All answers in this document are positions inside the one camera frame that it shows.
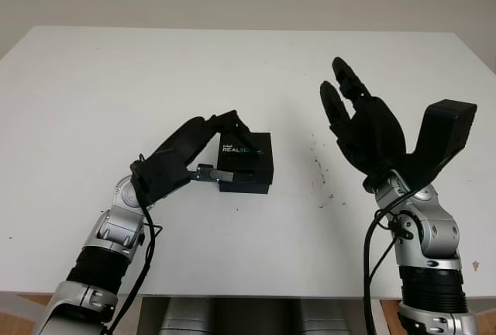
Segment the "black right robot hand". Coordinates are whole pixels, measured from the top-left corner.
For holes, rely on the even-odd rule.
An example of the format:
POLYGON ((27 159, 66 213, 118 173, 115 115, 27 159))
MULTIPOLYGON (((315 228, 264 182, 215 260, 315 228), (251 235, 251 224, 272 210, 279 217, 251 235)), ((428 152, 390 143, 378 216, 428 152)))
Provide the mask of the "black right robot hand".
POLYGON ((324 81, 319 90, 329 128, 344 157, 366 175, 365 190, 373 193, 406 154, 405 137, 387 104, 369 92, 344 59, 335 57, 332 69, 339 88, 324 81))

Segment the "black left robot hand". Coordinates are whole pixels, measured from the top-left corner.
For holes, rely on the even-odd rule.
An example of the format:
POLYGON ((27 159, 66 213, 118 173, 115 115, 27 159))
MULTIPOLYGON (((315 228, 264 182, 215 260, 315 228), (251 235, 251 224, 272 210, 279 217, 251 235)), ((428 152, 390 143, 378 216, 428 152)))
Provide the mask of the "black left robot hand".
MULTIPOLYGON (((241 121, 237 111, 231 110, 209 119, 200 116, 189 119, 167 138, 151 155, 153 159, 177 160, 182 167, 187 167, 216 135, 233 134, 239 141, 253 151, 258 151, 256 144, 249 138, 250 130, 241 121)), ((198 166, 194 172, 188 172, 192 180, 210 182, 230 182, 235 184, 252 184, 253 174, 222 171, 210 167, 198 166)))

